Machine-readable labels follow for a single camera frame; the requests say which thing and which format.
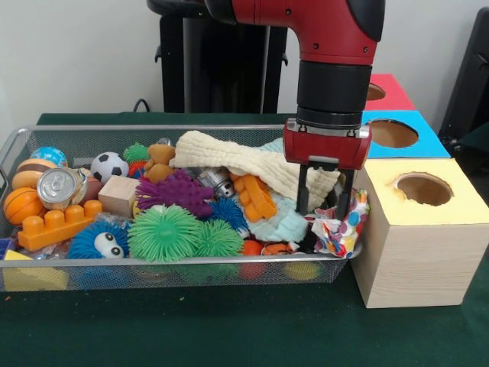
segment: soda can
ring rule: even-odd
[[[50,210],[65,210],[70,204],[79,203],[85,196],[81,195],[83,186],[86,191],[86,177],[83,175],[83,179],[82,174],[81,171],[61,167],[44,172],[37,182],[37,195],[42,204]]]

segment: yellow block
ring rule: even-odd
[[[454,159],[374,159],[371,206],[351,260],[368,308],[460,304],[489,241],[489,208]]]
[[[8,250],[5,260],[32,260],[28,256]],[[54,268],[3,268],[5,290],[15,291],[65,291],[68,273]]]

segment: white towel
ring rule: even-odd
[[[227,167],[233,174],[259,176],[273,190],[296,201],[298,164],[289,163],[283,153],[260,151],[231,141],[220,141],[198,131],[183,134],[176,143],[173,167]],[[339,172],[309,169],[309,210],[320,206],[335,186]]]

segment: table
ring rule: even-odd
[[[278,123],[273,115],[43,115],[48,124]],[[0,360],[22,366],[486,366],[489,254],[457,307],[366,310],[333,284],[5,293]]]

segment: white wall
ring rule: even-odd
[[[484,0],[387,0],[374,71],[393,73],[438,128]],[[0,0],[0,144],[42,112],[120,112],[145,98],[163,108],[159,17],[144,0]],[[279,108],[296,103],[292,32]]]
[[[375,73],[392,73],[428,123],[438,130],[480,8],[487,0],[386,0]],[[299,43],[289,32],[289,66],[281,78],[279,108],[293,112]]]

